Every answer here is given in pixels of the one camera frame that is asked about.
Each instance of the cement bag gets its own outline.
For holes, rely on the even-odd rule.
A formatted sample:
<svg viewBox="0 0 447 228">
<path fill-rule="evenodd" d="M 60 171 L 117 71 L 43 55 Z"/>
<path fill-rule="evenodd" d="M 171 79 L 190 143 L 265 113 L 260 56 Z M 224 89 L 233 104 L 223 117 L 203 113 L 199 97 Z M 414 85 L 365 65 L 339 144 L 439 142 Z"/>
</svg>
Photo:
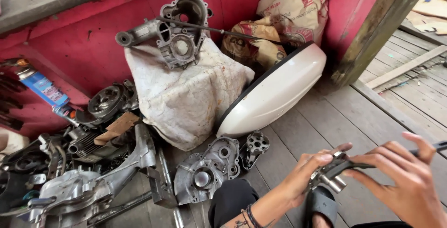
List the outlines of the cement bag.
<svg viewBox="0 0 447 228">
<path fill-rule="evenodd" d="M 280 41 L 278 32 L 274 26 L 271 26 L 268 17 L 257 21 L 239 22 L 233 26 L 231 31 Z M 221 50 L 233 60 L 253 69 L 257 74 L 264 73 L 286 57 L 286 52 L 281 45 L 275 45 L 268 40 L 252 40 L 232 35 L 223 37 Z"/>
<path fill-rule="evenodd" d="M 261 0 L 256 13 L 270 17 L 281 42 L 297 46 L 314 41 L 321 45 L 321 37 L 328 19 L 326 0 Z"/>
<path fill-rule="evenodd" d="M 251 82 L 253 70 L 222 54 L 206 37 L 198 64 L 170 70 L 154 40 L 125 48 L 143 121 L 170 144 L 190 151 L 211 133 L 216 121 Z"/>
</svg>

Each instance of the black pants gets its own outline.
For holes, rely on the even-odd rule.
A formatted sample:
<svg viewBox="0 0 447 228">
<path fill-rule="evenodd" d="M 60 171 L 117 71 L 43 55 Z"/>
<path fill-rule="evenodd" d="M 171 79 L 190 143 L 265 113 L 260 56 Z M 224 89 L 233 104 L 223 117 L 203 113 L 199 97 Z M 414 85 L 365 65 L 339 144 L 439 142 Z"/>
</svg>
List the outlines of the black pants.
<svg viewBox="0 0 447 228">
<path fill-rule="evenodd" d="M 214 193 L 208 211 L 211 227 L 220 228 L 258 199 L 259 195 L 246 181 L 242 179 L 225 181 Z M 411 228 L 411 226 L 400 221 L 388 221 L 354 225 L 352 228 Z"/>
</svg>

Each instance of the spray can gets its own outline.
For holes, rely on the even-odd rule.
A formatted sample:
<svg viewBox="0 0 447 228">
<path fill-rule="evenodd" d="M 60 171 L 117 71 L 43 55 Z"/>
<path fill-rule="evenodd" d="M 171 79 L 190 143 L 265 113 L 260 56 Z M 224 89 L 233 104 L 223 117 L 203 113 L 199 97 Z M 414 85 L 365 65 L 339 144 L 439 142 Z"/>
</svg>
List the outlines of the spray can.
<svg viewBox="0 0 447 228">
<path fill-rule="evenodd" d="M 75 127 L 79 127 L 79 122 L 76 121 L 76 110 L 70 105 L 63 105 L 60 107 L 53 107 L 53 113 L 69 121 Z"/>
<path fill-rule="evenodd" d="M 38 94 L 52 107 L 60 107 L 70 101 L 70 98 L 66 94 L 60 91 L 47 77 L 43 76 L 41 72 L 35 70 L 31 65 L 22 67 L 16 74 L 23 84 Z"/>
</svg>

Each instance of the red wooden wall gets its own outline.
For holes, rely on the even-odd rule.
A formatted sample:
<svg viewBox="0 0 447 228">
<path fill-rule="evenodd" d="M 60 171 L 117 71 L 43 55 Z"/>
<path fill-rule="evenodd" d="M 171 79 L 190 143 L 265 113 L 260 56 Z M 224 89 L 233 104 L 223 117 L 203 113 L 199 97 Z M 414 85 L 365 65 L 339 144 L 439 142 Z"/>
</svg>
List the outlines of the red wooden wall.
<svg viewBox="0 0 447 228">
<path fill-rule="evenodd" d="M 24 55 L 60 86 L 75 105 L 114 81 L 131 77 L 124 51 L 115 42 L 118 31 L 128 30 L 159 14 L 173 0 L 95 0 L 13 30 L 0 39 L 0 59 Z M 253 19 L 259 0 L 204 0 L 214 12 L 209 26 L 230 29 Z M 329 0 L 329 20 L 322 48 L 328 60 L 344 54 L 376 0 Z M 212 34 L 215 41 L 219 34 Z M 23 120 L 21 134 L 34 138 L 43 131 L 66 125 L 50 106 L 31 91 L 14 94 L 25 105 L 11 115 Z"/>
</svg>

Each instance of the black sandal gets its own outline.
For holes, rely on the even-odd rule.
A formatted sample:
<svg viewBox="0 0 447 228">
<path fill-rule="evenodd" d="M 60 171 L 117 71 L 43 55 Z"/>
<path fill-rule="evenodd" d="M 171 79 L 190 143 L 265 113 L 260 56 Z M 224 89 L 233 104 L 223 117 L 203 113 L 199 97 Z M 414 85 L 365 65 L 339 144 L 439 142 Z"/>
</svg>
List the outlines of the black sandal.
<svg viewBox="0 0 447 228">
<path fill-rule="evenodd" d="M 326 217 L 326 220 L 331 222 L 332 227 L 335 227 L 335 220 L 337 219 L 337 202 L 332 193 L 323 186 L 316 187 L 315 190 L 309 192 L 306 200 L 306 219 L 305 227 L 312 228 L 312 217 L 315 212 L 319 212 Z"/>
</svg>

